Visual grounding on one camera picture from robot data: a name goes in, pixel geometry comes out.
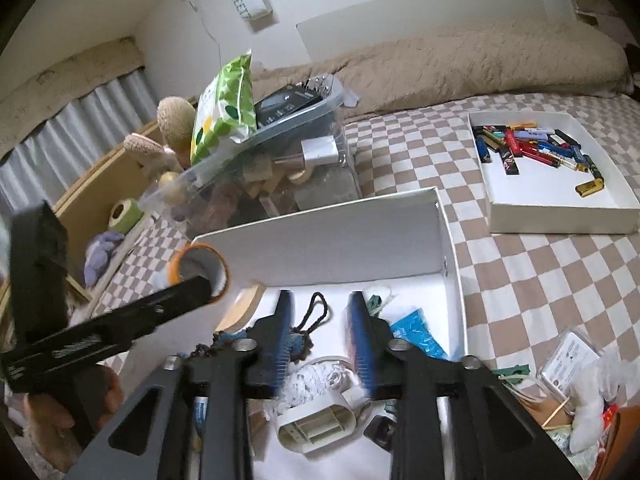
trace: pile of lighters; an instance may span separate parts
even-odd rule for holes
[[[539,128],[536,123],[509,126],[474,126],[474,137],[482,163],[491,162],[489,150],[500,155],[507,175],[518,175],[515,159],[526,156],[552,168],[565,166],[574,171],[590,171],[593,180],[575,187],[581,197],[604,189],[602,174],[581,146],[562,130]]]

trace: wet wipes package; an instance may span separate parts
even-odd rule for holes
[[[436,359],[448,358],[446,352],[429,332],[421,309],[414,310],[408,316],[393,323],[391,331],[395,337],[416,345],[429,357],[435,357]]]

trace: purple plush toy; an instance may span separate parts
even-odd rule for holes
[[[94,286],[109,265],[111,254],[124,235],[115,231],[105,231],[89,242],[84,260],[84,286]]]

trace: beige fuzzy blanket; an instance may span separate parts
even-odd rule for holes
[[[500,20],[446,27],[360,48],[323,62],[254,72],[255,101],[288,83],[331,73],[360,96],[353,122],[473,95],[625,91],[628,65],[617,43],[579,22]]]

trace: human hand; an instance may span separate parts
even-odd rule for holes
[[[116,373],[106,366],[102,368],[108,377],[109,391],[104,396],[104,415],[98,419],[100,429],[110,420],[124,399]],[[71,414],[47,394],[26,395],[24,413],[29,421],[29,436],[38,452],[56,469],[65,473],[69,471],[76,457],[71,446],[65,441],[63,430],[70,430],[74,426],[75,421]]]

